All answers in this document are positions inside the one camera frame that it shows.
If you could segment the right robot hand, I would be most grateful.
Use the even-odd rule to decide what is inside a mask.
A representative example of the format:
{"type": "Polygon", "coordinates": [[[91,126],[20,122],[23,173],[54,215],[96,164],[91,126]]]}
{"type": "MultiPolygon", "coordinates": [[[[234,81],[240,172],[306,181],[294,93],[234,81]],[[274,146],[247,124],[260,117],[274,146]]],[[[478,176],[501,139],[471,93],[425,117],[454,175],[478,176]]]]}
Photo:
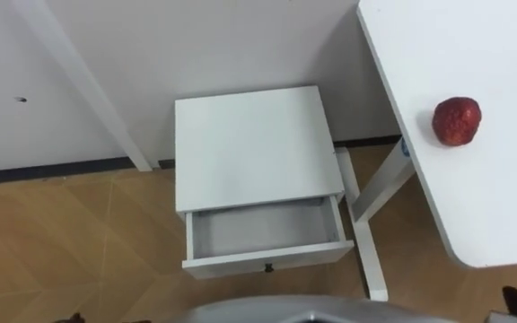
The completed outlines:
{"type": "Polygon", "coordinates": [[[504,286],[502,295],[507,311],[491,311],[486,317],[485,323],[517,323],[517,288],[504,286]]]}

